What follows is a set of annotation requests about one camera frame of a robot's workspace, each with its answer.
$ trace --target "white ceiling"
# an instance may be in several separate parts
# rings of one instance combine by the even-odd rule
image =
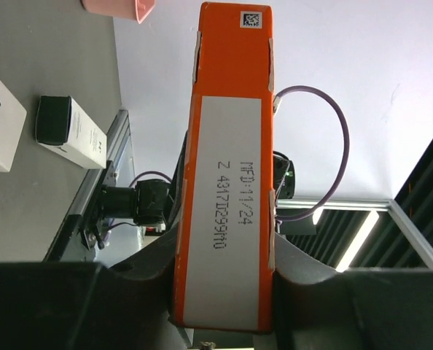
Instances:
[[[272,0],[275,90],[329,93],[351,132],[336,198],[394,197],[433,137],[433,0]],[[141,25],[115,20],[122,102],[136,169],[172,175],[187,128],[200,1],[157,0]],[[304,93],[285,98],[275,149],[293,159],[296,195],[323,195],[343,141],[333,111]]]

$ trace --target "orange box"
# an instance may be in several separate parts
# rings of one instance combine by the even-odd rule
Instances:
[[[272,43],[270,7],[202,4],[174,274],[185,327],[271,330]]]

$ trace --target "fluorescent light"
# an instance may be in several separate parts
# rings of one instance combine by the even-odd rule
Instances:
[[[362,244],[364,244],[365,240],[372,232],[372,229],[377,223],[378,218],[379,216],[376,211],[371,211],[369,215],[367,215],[366,220],[362,224],[359,231],[357,231],[356,237],[354,237],[351,245],[346,250],[346,253],[343,255],[340,263],[336,267],[336,271],[343,272],[344,270],[349,268],[349,264],[351,264],[351,261],[353,261],[357,252],[361,249]]]
[[[312,215],[312,221],[313,221],[314,225],[317,225],[317,222],[319,222],[319,220],[320,220],[321,213],[323,213],[323,212],[324,212],[324,209],[322,207],[315,210],[315,212]]]

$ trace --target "cable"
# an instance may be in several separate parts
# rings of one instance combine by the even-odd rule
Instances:
[[[279,156],[280,158],[284,158],[285,160],[290,161],[289,158],[281,152],[273,151],[273,154]]]
[[[331,186],[331,188],[328,190],[328,192],[325,194],[325,196],[312,208],[293,216],[277,216],[276,219],[281,221],[298,221],[305,219],[306,217],[309,217],[312,215],[315,210],[323,206],[335,193],[336,189],[338,188],[339,184],[341,183],[341,180],[345,174],[346,166],[348,164],[348,157],[349,157],[349,129],[348,129],[348,123],[346,122],[345,115],[343,114],[343,111],[341,110],[340,106],[335,102],[333,98],[328,96],[323,91],[316,89],[314,87],[310,86],[304,86],[304,85],[297,85],[297,86],[290,86],[286,89],[283,89],[279,93],[275,95],[275,98],[273,100],[273,113],[275,114],[279,108],[279,104],[281,103],[281,99],[288,95],[289,93],[296,93],[296,92],[304,92],[304,93],[312,93],[314,95],[317,95],[318,97],[324,99],[336,112],[336,115],[338,116],[338,119],[340,120],[341,124],[341,130],[343,131],[343,156],[341,158],[341,164],[340,169],[338,170],[338,174]]]
[[[168,181],[169,183],[173,182],[173,180],[171,179],[171,177],[169,177],[168,175],[162,173],[161,171],[150,170],[150,171],[144,171],[143,173],[137,175],[136,178],[134,180],[132,180],[132,182],[130,183],[129,187],[132,187],[141,177],[144,177],[146,175],[157,175],[157,176],[160,176],[160,177],[166,179],[166,181]]]
[[[131,223],[129,223],[129,222],[118,222],[117,224],[114,224],[114,225],[108,226],[108,228],[107,228],[106,230],[107,230],[107,231],[110,231],[110,230],[112,230],[112,229],[114,229],[114,228],[117,228],[118,226],[121,226],[121,225],[129,225],[129,226],[133,226],[133,227],[135,227],[135,228],[138,227],[137,225],[131,224]]]

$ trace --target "metal frame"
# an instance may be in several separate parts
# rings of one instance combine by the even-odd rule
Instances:
[[[107,133],[106,169],[90,169],[44,257],[44,261],[93,261],[95,240],[89,241],[81,229],[89,203],[103,184],[112,185],[114,170],[130,138],[128,111],[120,110]]]
[[[280,209],[303,209],[310,208],[318,201],[312,198],[295,198],[279,200],[277,207]],[[414,225],[408,215],[401,209],[394,200],[389,201],[368,201],[368,200],[334,200],[324,205],[325,209],[351,210],[351,211],[386,211],[391,219],[397,224],[403,235],[416,250],[419,257],[428,268],[433,270],[433,247]]]

